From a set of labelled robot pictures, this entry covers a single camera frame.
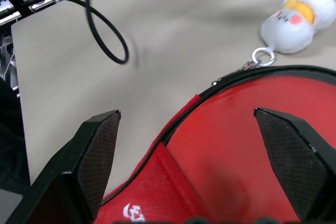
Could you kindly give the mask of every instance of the black object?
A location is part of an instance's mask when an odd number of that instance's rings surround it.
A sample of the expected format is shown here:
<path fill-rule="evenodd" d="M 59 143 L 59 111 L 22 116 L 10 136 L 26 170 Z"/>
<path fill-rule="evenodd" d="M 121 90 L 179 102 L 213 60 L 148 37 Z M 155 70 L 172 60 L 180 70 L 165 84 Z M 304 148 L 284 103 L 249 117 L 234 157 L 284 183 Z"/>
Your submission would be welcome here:
<path fill-rule="evenodd" d="M 253 223 L 254 224 L 281 224 L 280 221 L 273 219 L 273 218 L 269 218 L 269 217 L 259 218 Z"/>
<path fill-rule="evenodd" d="M 187 220 L 185 224 L 210 224 L 210 222 L 202 217 L 194 217 Z"/>
<path fill-rule="evenodd" d="M 83 122 L 7 223 L 93 223 L 110 176 L 119 120 L 114 110 Z"/>
<path fill-rule="evenodd" d="M 257 108 L 272 169 L 302 221 L 336 220 L 336 151 L 305 120 Z"/>

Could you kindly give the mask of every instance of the black cable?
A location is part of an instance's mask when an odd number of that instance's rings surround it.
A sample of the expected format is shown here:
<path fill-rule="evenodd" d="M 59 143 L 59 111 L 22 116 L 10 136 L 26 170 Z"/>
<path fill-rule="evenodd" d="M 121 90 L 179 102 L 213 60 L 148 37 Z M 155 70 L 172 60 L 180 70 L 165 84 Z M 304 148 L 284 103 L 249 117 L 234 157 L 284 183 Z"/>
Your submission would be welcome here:
<path fill-rule="evenodd" d="M 127 44 L 125 42 L 125 40 L 123 39 L 123 37 L 121 36 L 121 34 L 119 33 L 119 31 L 115 28 L 114 25 L 112 25 L 112 23 L 105 18 L 99 11 L 97 11 L 96 9 L 94 9 L 92 6 L 90 6 L 89 3 L 86 3 L 84 1 L 81 0 L 66 0 L 66 1 L 70 1 L 73 3 L 76 3 L 78 5 L 81 5 L 83 7 L 86 8 L 86 14 L 87 14 L 87 19 L 88 19 L 88 23 L 90 26 L 90 30 L 92 32 L 93 37 L 95 38 L 96 42 L 98 43 L 99 47 L 103 50 L 103 52 L 114 62 L 118 63 L 118 64 L 125 64 L 128 62 L 129 60 L 129 50 L 127 47 Z M 115 35 L 117 36 L 117 38 L 120 40 L 124 51 L 125 51 L 125 59 L 121 60 L 118 59 L 108 48 L 107 46 L 104 44 L 104 42 L 102 41 L 102 39 L 100 38 L 96 27 L 93 23 L 93 19 L 92 19 L 92 15 L 91 13 L 94 13 L 95 15 L 97 15 L 97 17 L 99 17 L 105 24 L 108 25 L 108 27 L 110 27 L 110 29 L 115 33 Z"/>
<path fill-rule="evenodd" d="M 125 54 L 125 59 L 124 60 L 120 60 L 118 59 L 109 49 L 108 47 L 105 45 L 105 43 L 102 41 L 102 39 L 100 38 L 98 31 L 94 25 L 93 22 L 93 18 L 92 18 L 92 14 L 90 12 L 90 1 L 91 0 L 85 0 L 85 7 L 86 7 L 86 18 L 88 20 L 88 24 L 89 27 L 91 29 L 92 35 L 94 37 L 94 39 L 96 40 L 97 44 L 99 45 L 99 47 L 101 48 L 101 50 L 103 50 L 103 52 L 110 58 L 112 59 L 114 62 L 118 63 L 118 64 L 125 64 L 128 61 L 129 58 L 129 54 L 127 51 L 127 54 Z M 121 43 L 123 44 L 123 47 L 127 47 L 125 41 L 122 39 L 120 40 Z"/>

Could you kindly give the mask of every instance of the red fabric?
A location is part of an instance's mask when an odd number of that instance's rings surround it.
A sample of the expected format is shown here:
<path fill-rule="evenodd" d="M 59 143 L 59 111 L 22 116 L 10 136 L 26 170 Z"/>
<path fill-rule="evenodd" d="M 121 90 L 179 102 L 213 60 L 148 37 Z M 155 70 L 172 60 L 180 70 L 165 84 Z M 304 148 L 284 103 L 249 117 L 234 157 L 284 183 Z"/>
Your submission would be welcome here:
<path fill-rule="evenodd" d="M 213 96 L 173 134 L 168 149 L 216 221 L 298 220 L 269 164 L 255 107 L 305 119 L 336 147 L 336 86 L 294 76 L 247 81 Z"/>
<path fill-rule="evenodd" d="M 139 166 L 142 164 L 144 158 L 147 156 L 149 150 L 153 147 L 153 145 L 155 144 L 156 140 L 161 136 L 161 134 L 181 115 L 183 114 L 185 111 L 187 111 L 195 102 L 197 102 L 200 99 L 200 96 L 197 94 L 195 95 L 183 108 L 181 108 L 176 115 L 174 115 L 173 118 L 171 118 L 169 120 L 169 122 L 166 124 L 166 126 L 161 130 L 161 132 L 159 133 L 159 135 L 156 137 L 156 139 L 154 140 L 154 142 L 151 144 L 151 146 L 149 147 L 147 153 L 144 155 L 144 157 L 141 159 L 141 161 L 138 163 L 138 165 L 136 166 L 136 168 L 134 169 L 134 171 L 136 171 Z M 117 191 L 122 185 L 120 185 L 119 187 L 117 187 L 115 190 L 113 190 L 109 195 L 105 196 L 104 199 L 108 198 L 111 194 L 113 194 L 115 191 Z"/>
<path fill-rule="evenodd" d="M 132 218 L 133 221 L 183 223 L 195 216 L 209 219 L 192 186 L 160 143 L 137 178 L 101 207 L 95 224 L 131 221 Z"/>

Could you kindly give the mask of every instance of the zipper pull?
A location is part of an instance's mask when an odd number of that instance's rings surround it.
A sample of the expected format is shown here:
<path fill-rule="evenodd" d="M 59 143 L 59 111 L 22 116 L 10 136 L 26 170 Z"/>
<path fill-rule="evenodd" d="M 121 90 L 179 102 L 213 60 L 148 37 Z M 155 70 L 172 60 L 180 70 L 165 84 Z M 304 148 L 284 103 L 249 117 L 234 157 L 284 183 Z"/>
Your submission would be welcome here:
<path fill-rule="evenodd" d="M 265 63 L 262 63 L 261 60 L 258 59 L 257 54 L 263 52 L 269 56 L 269 60 Z M 252 61 L 246 62 L 241 68 L 236 70 L 234 73 L 240 72 L 240 71 L 245 71 L 247 69 L 251 68 L 256 68 L 256 67 L 269 67 L 271 66 L 275 61 L 275 55 L 274 55 L 274 50 L 271 47 L 262 47 L 262 48 L 257 48 L 254 50 L 252 53 Z M 211 87 L 216 85 L 219 81 L 221 81 L 225 76 L 213 81 L 211 83 Z"/>
<path fill-rule="evenodd" d="M 245 71 L 247 69 L 251 69 L 251 68 L 256 68 L 261 64 L 261 61 L 258 61 L 258 63 L 254 63 L 253 61 L 248 61 L 246 62 L 244 65 L 242 65 L 241 68 L 238 68 L 236 71 L 234 71 L 234 73 L 240 72 L 240 71 Z M 216 85 L 219 81 L 221 81 L 225 76 L 218 78 L 217 80 L 213 81 L 211 83 L 211 87 Z"/>

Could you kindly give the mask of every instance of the yellow plush hair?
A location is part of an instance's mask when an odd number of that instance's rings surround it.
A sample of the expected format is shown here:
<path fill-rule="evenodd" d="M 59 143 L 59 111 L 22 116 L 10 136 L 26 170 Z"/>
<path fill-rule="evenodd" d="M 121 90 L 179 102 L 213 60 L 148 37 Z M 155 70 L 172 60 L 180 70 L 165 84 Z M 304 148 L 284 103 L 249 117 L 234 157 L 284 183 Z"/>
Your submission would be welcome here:
<path fill-rule="evenodd" d="M 315 13 L 313 8 L 311 8 L 308 4 L 299 0 L 288 0 L 284 8 L 296 10 L 306 19 L 308 23 L 311 25 L 314 24 Z"/>

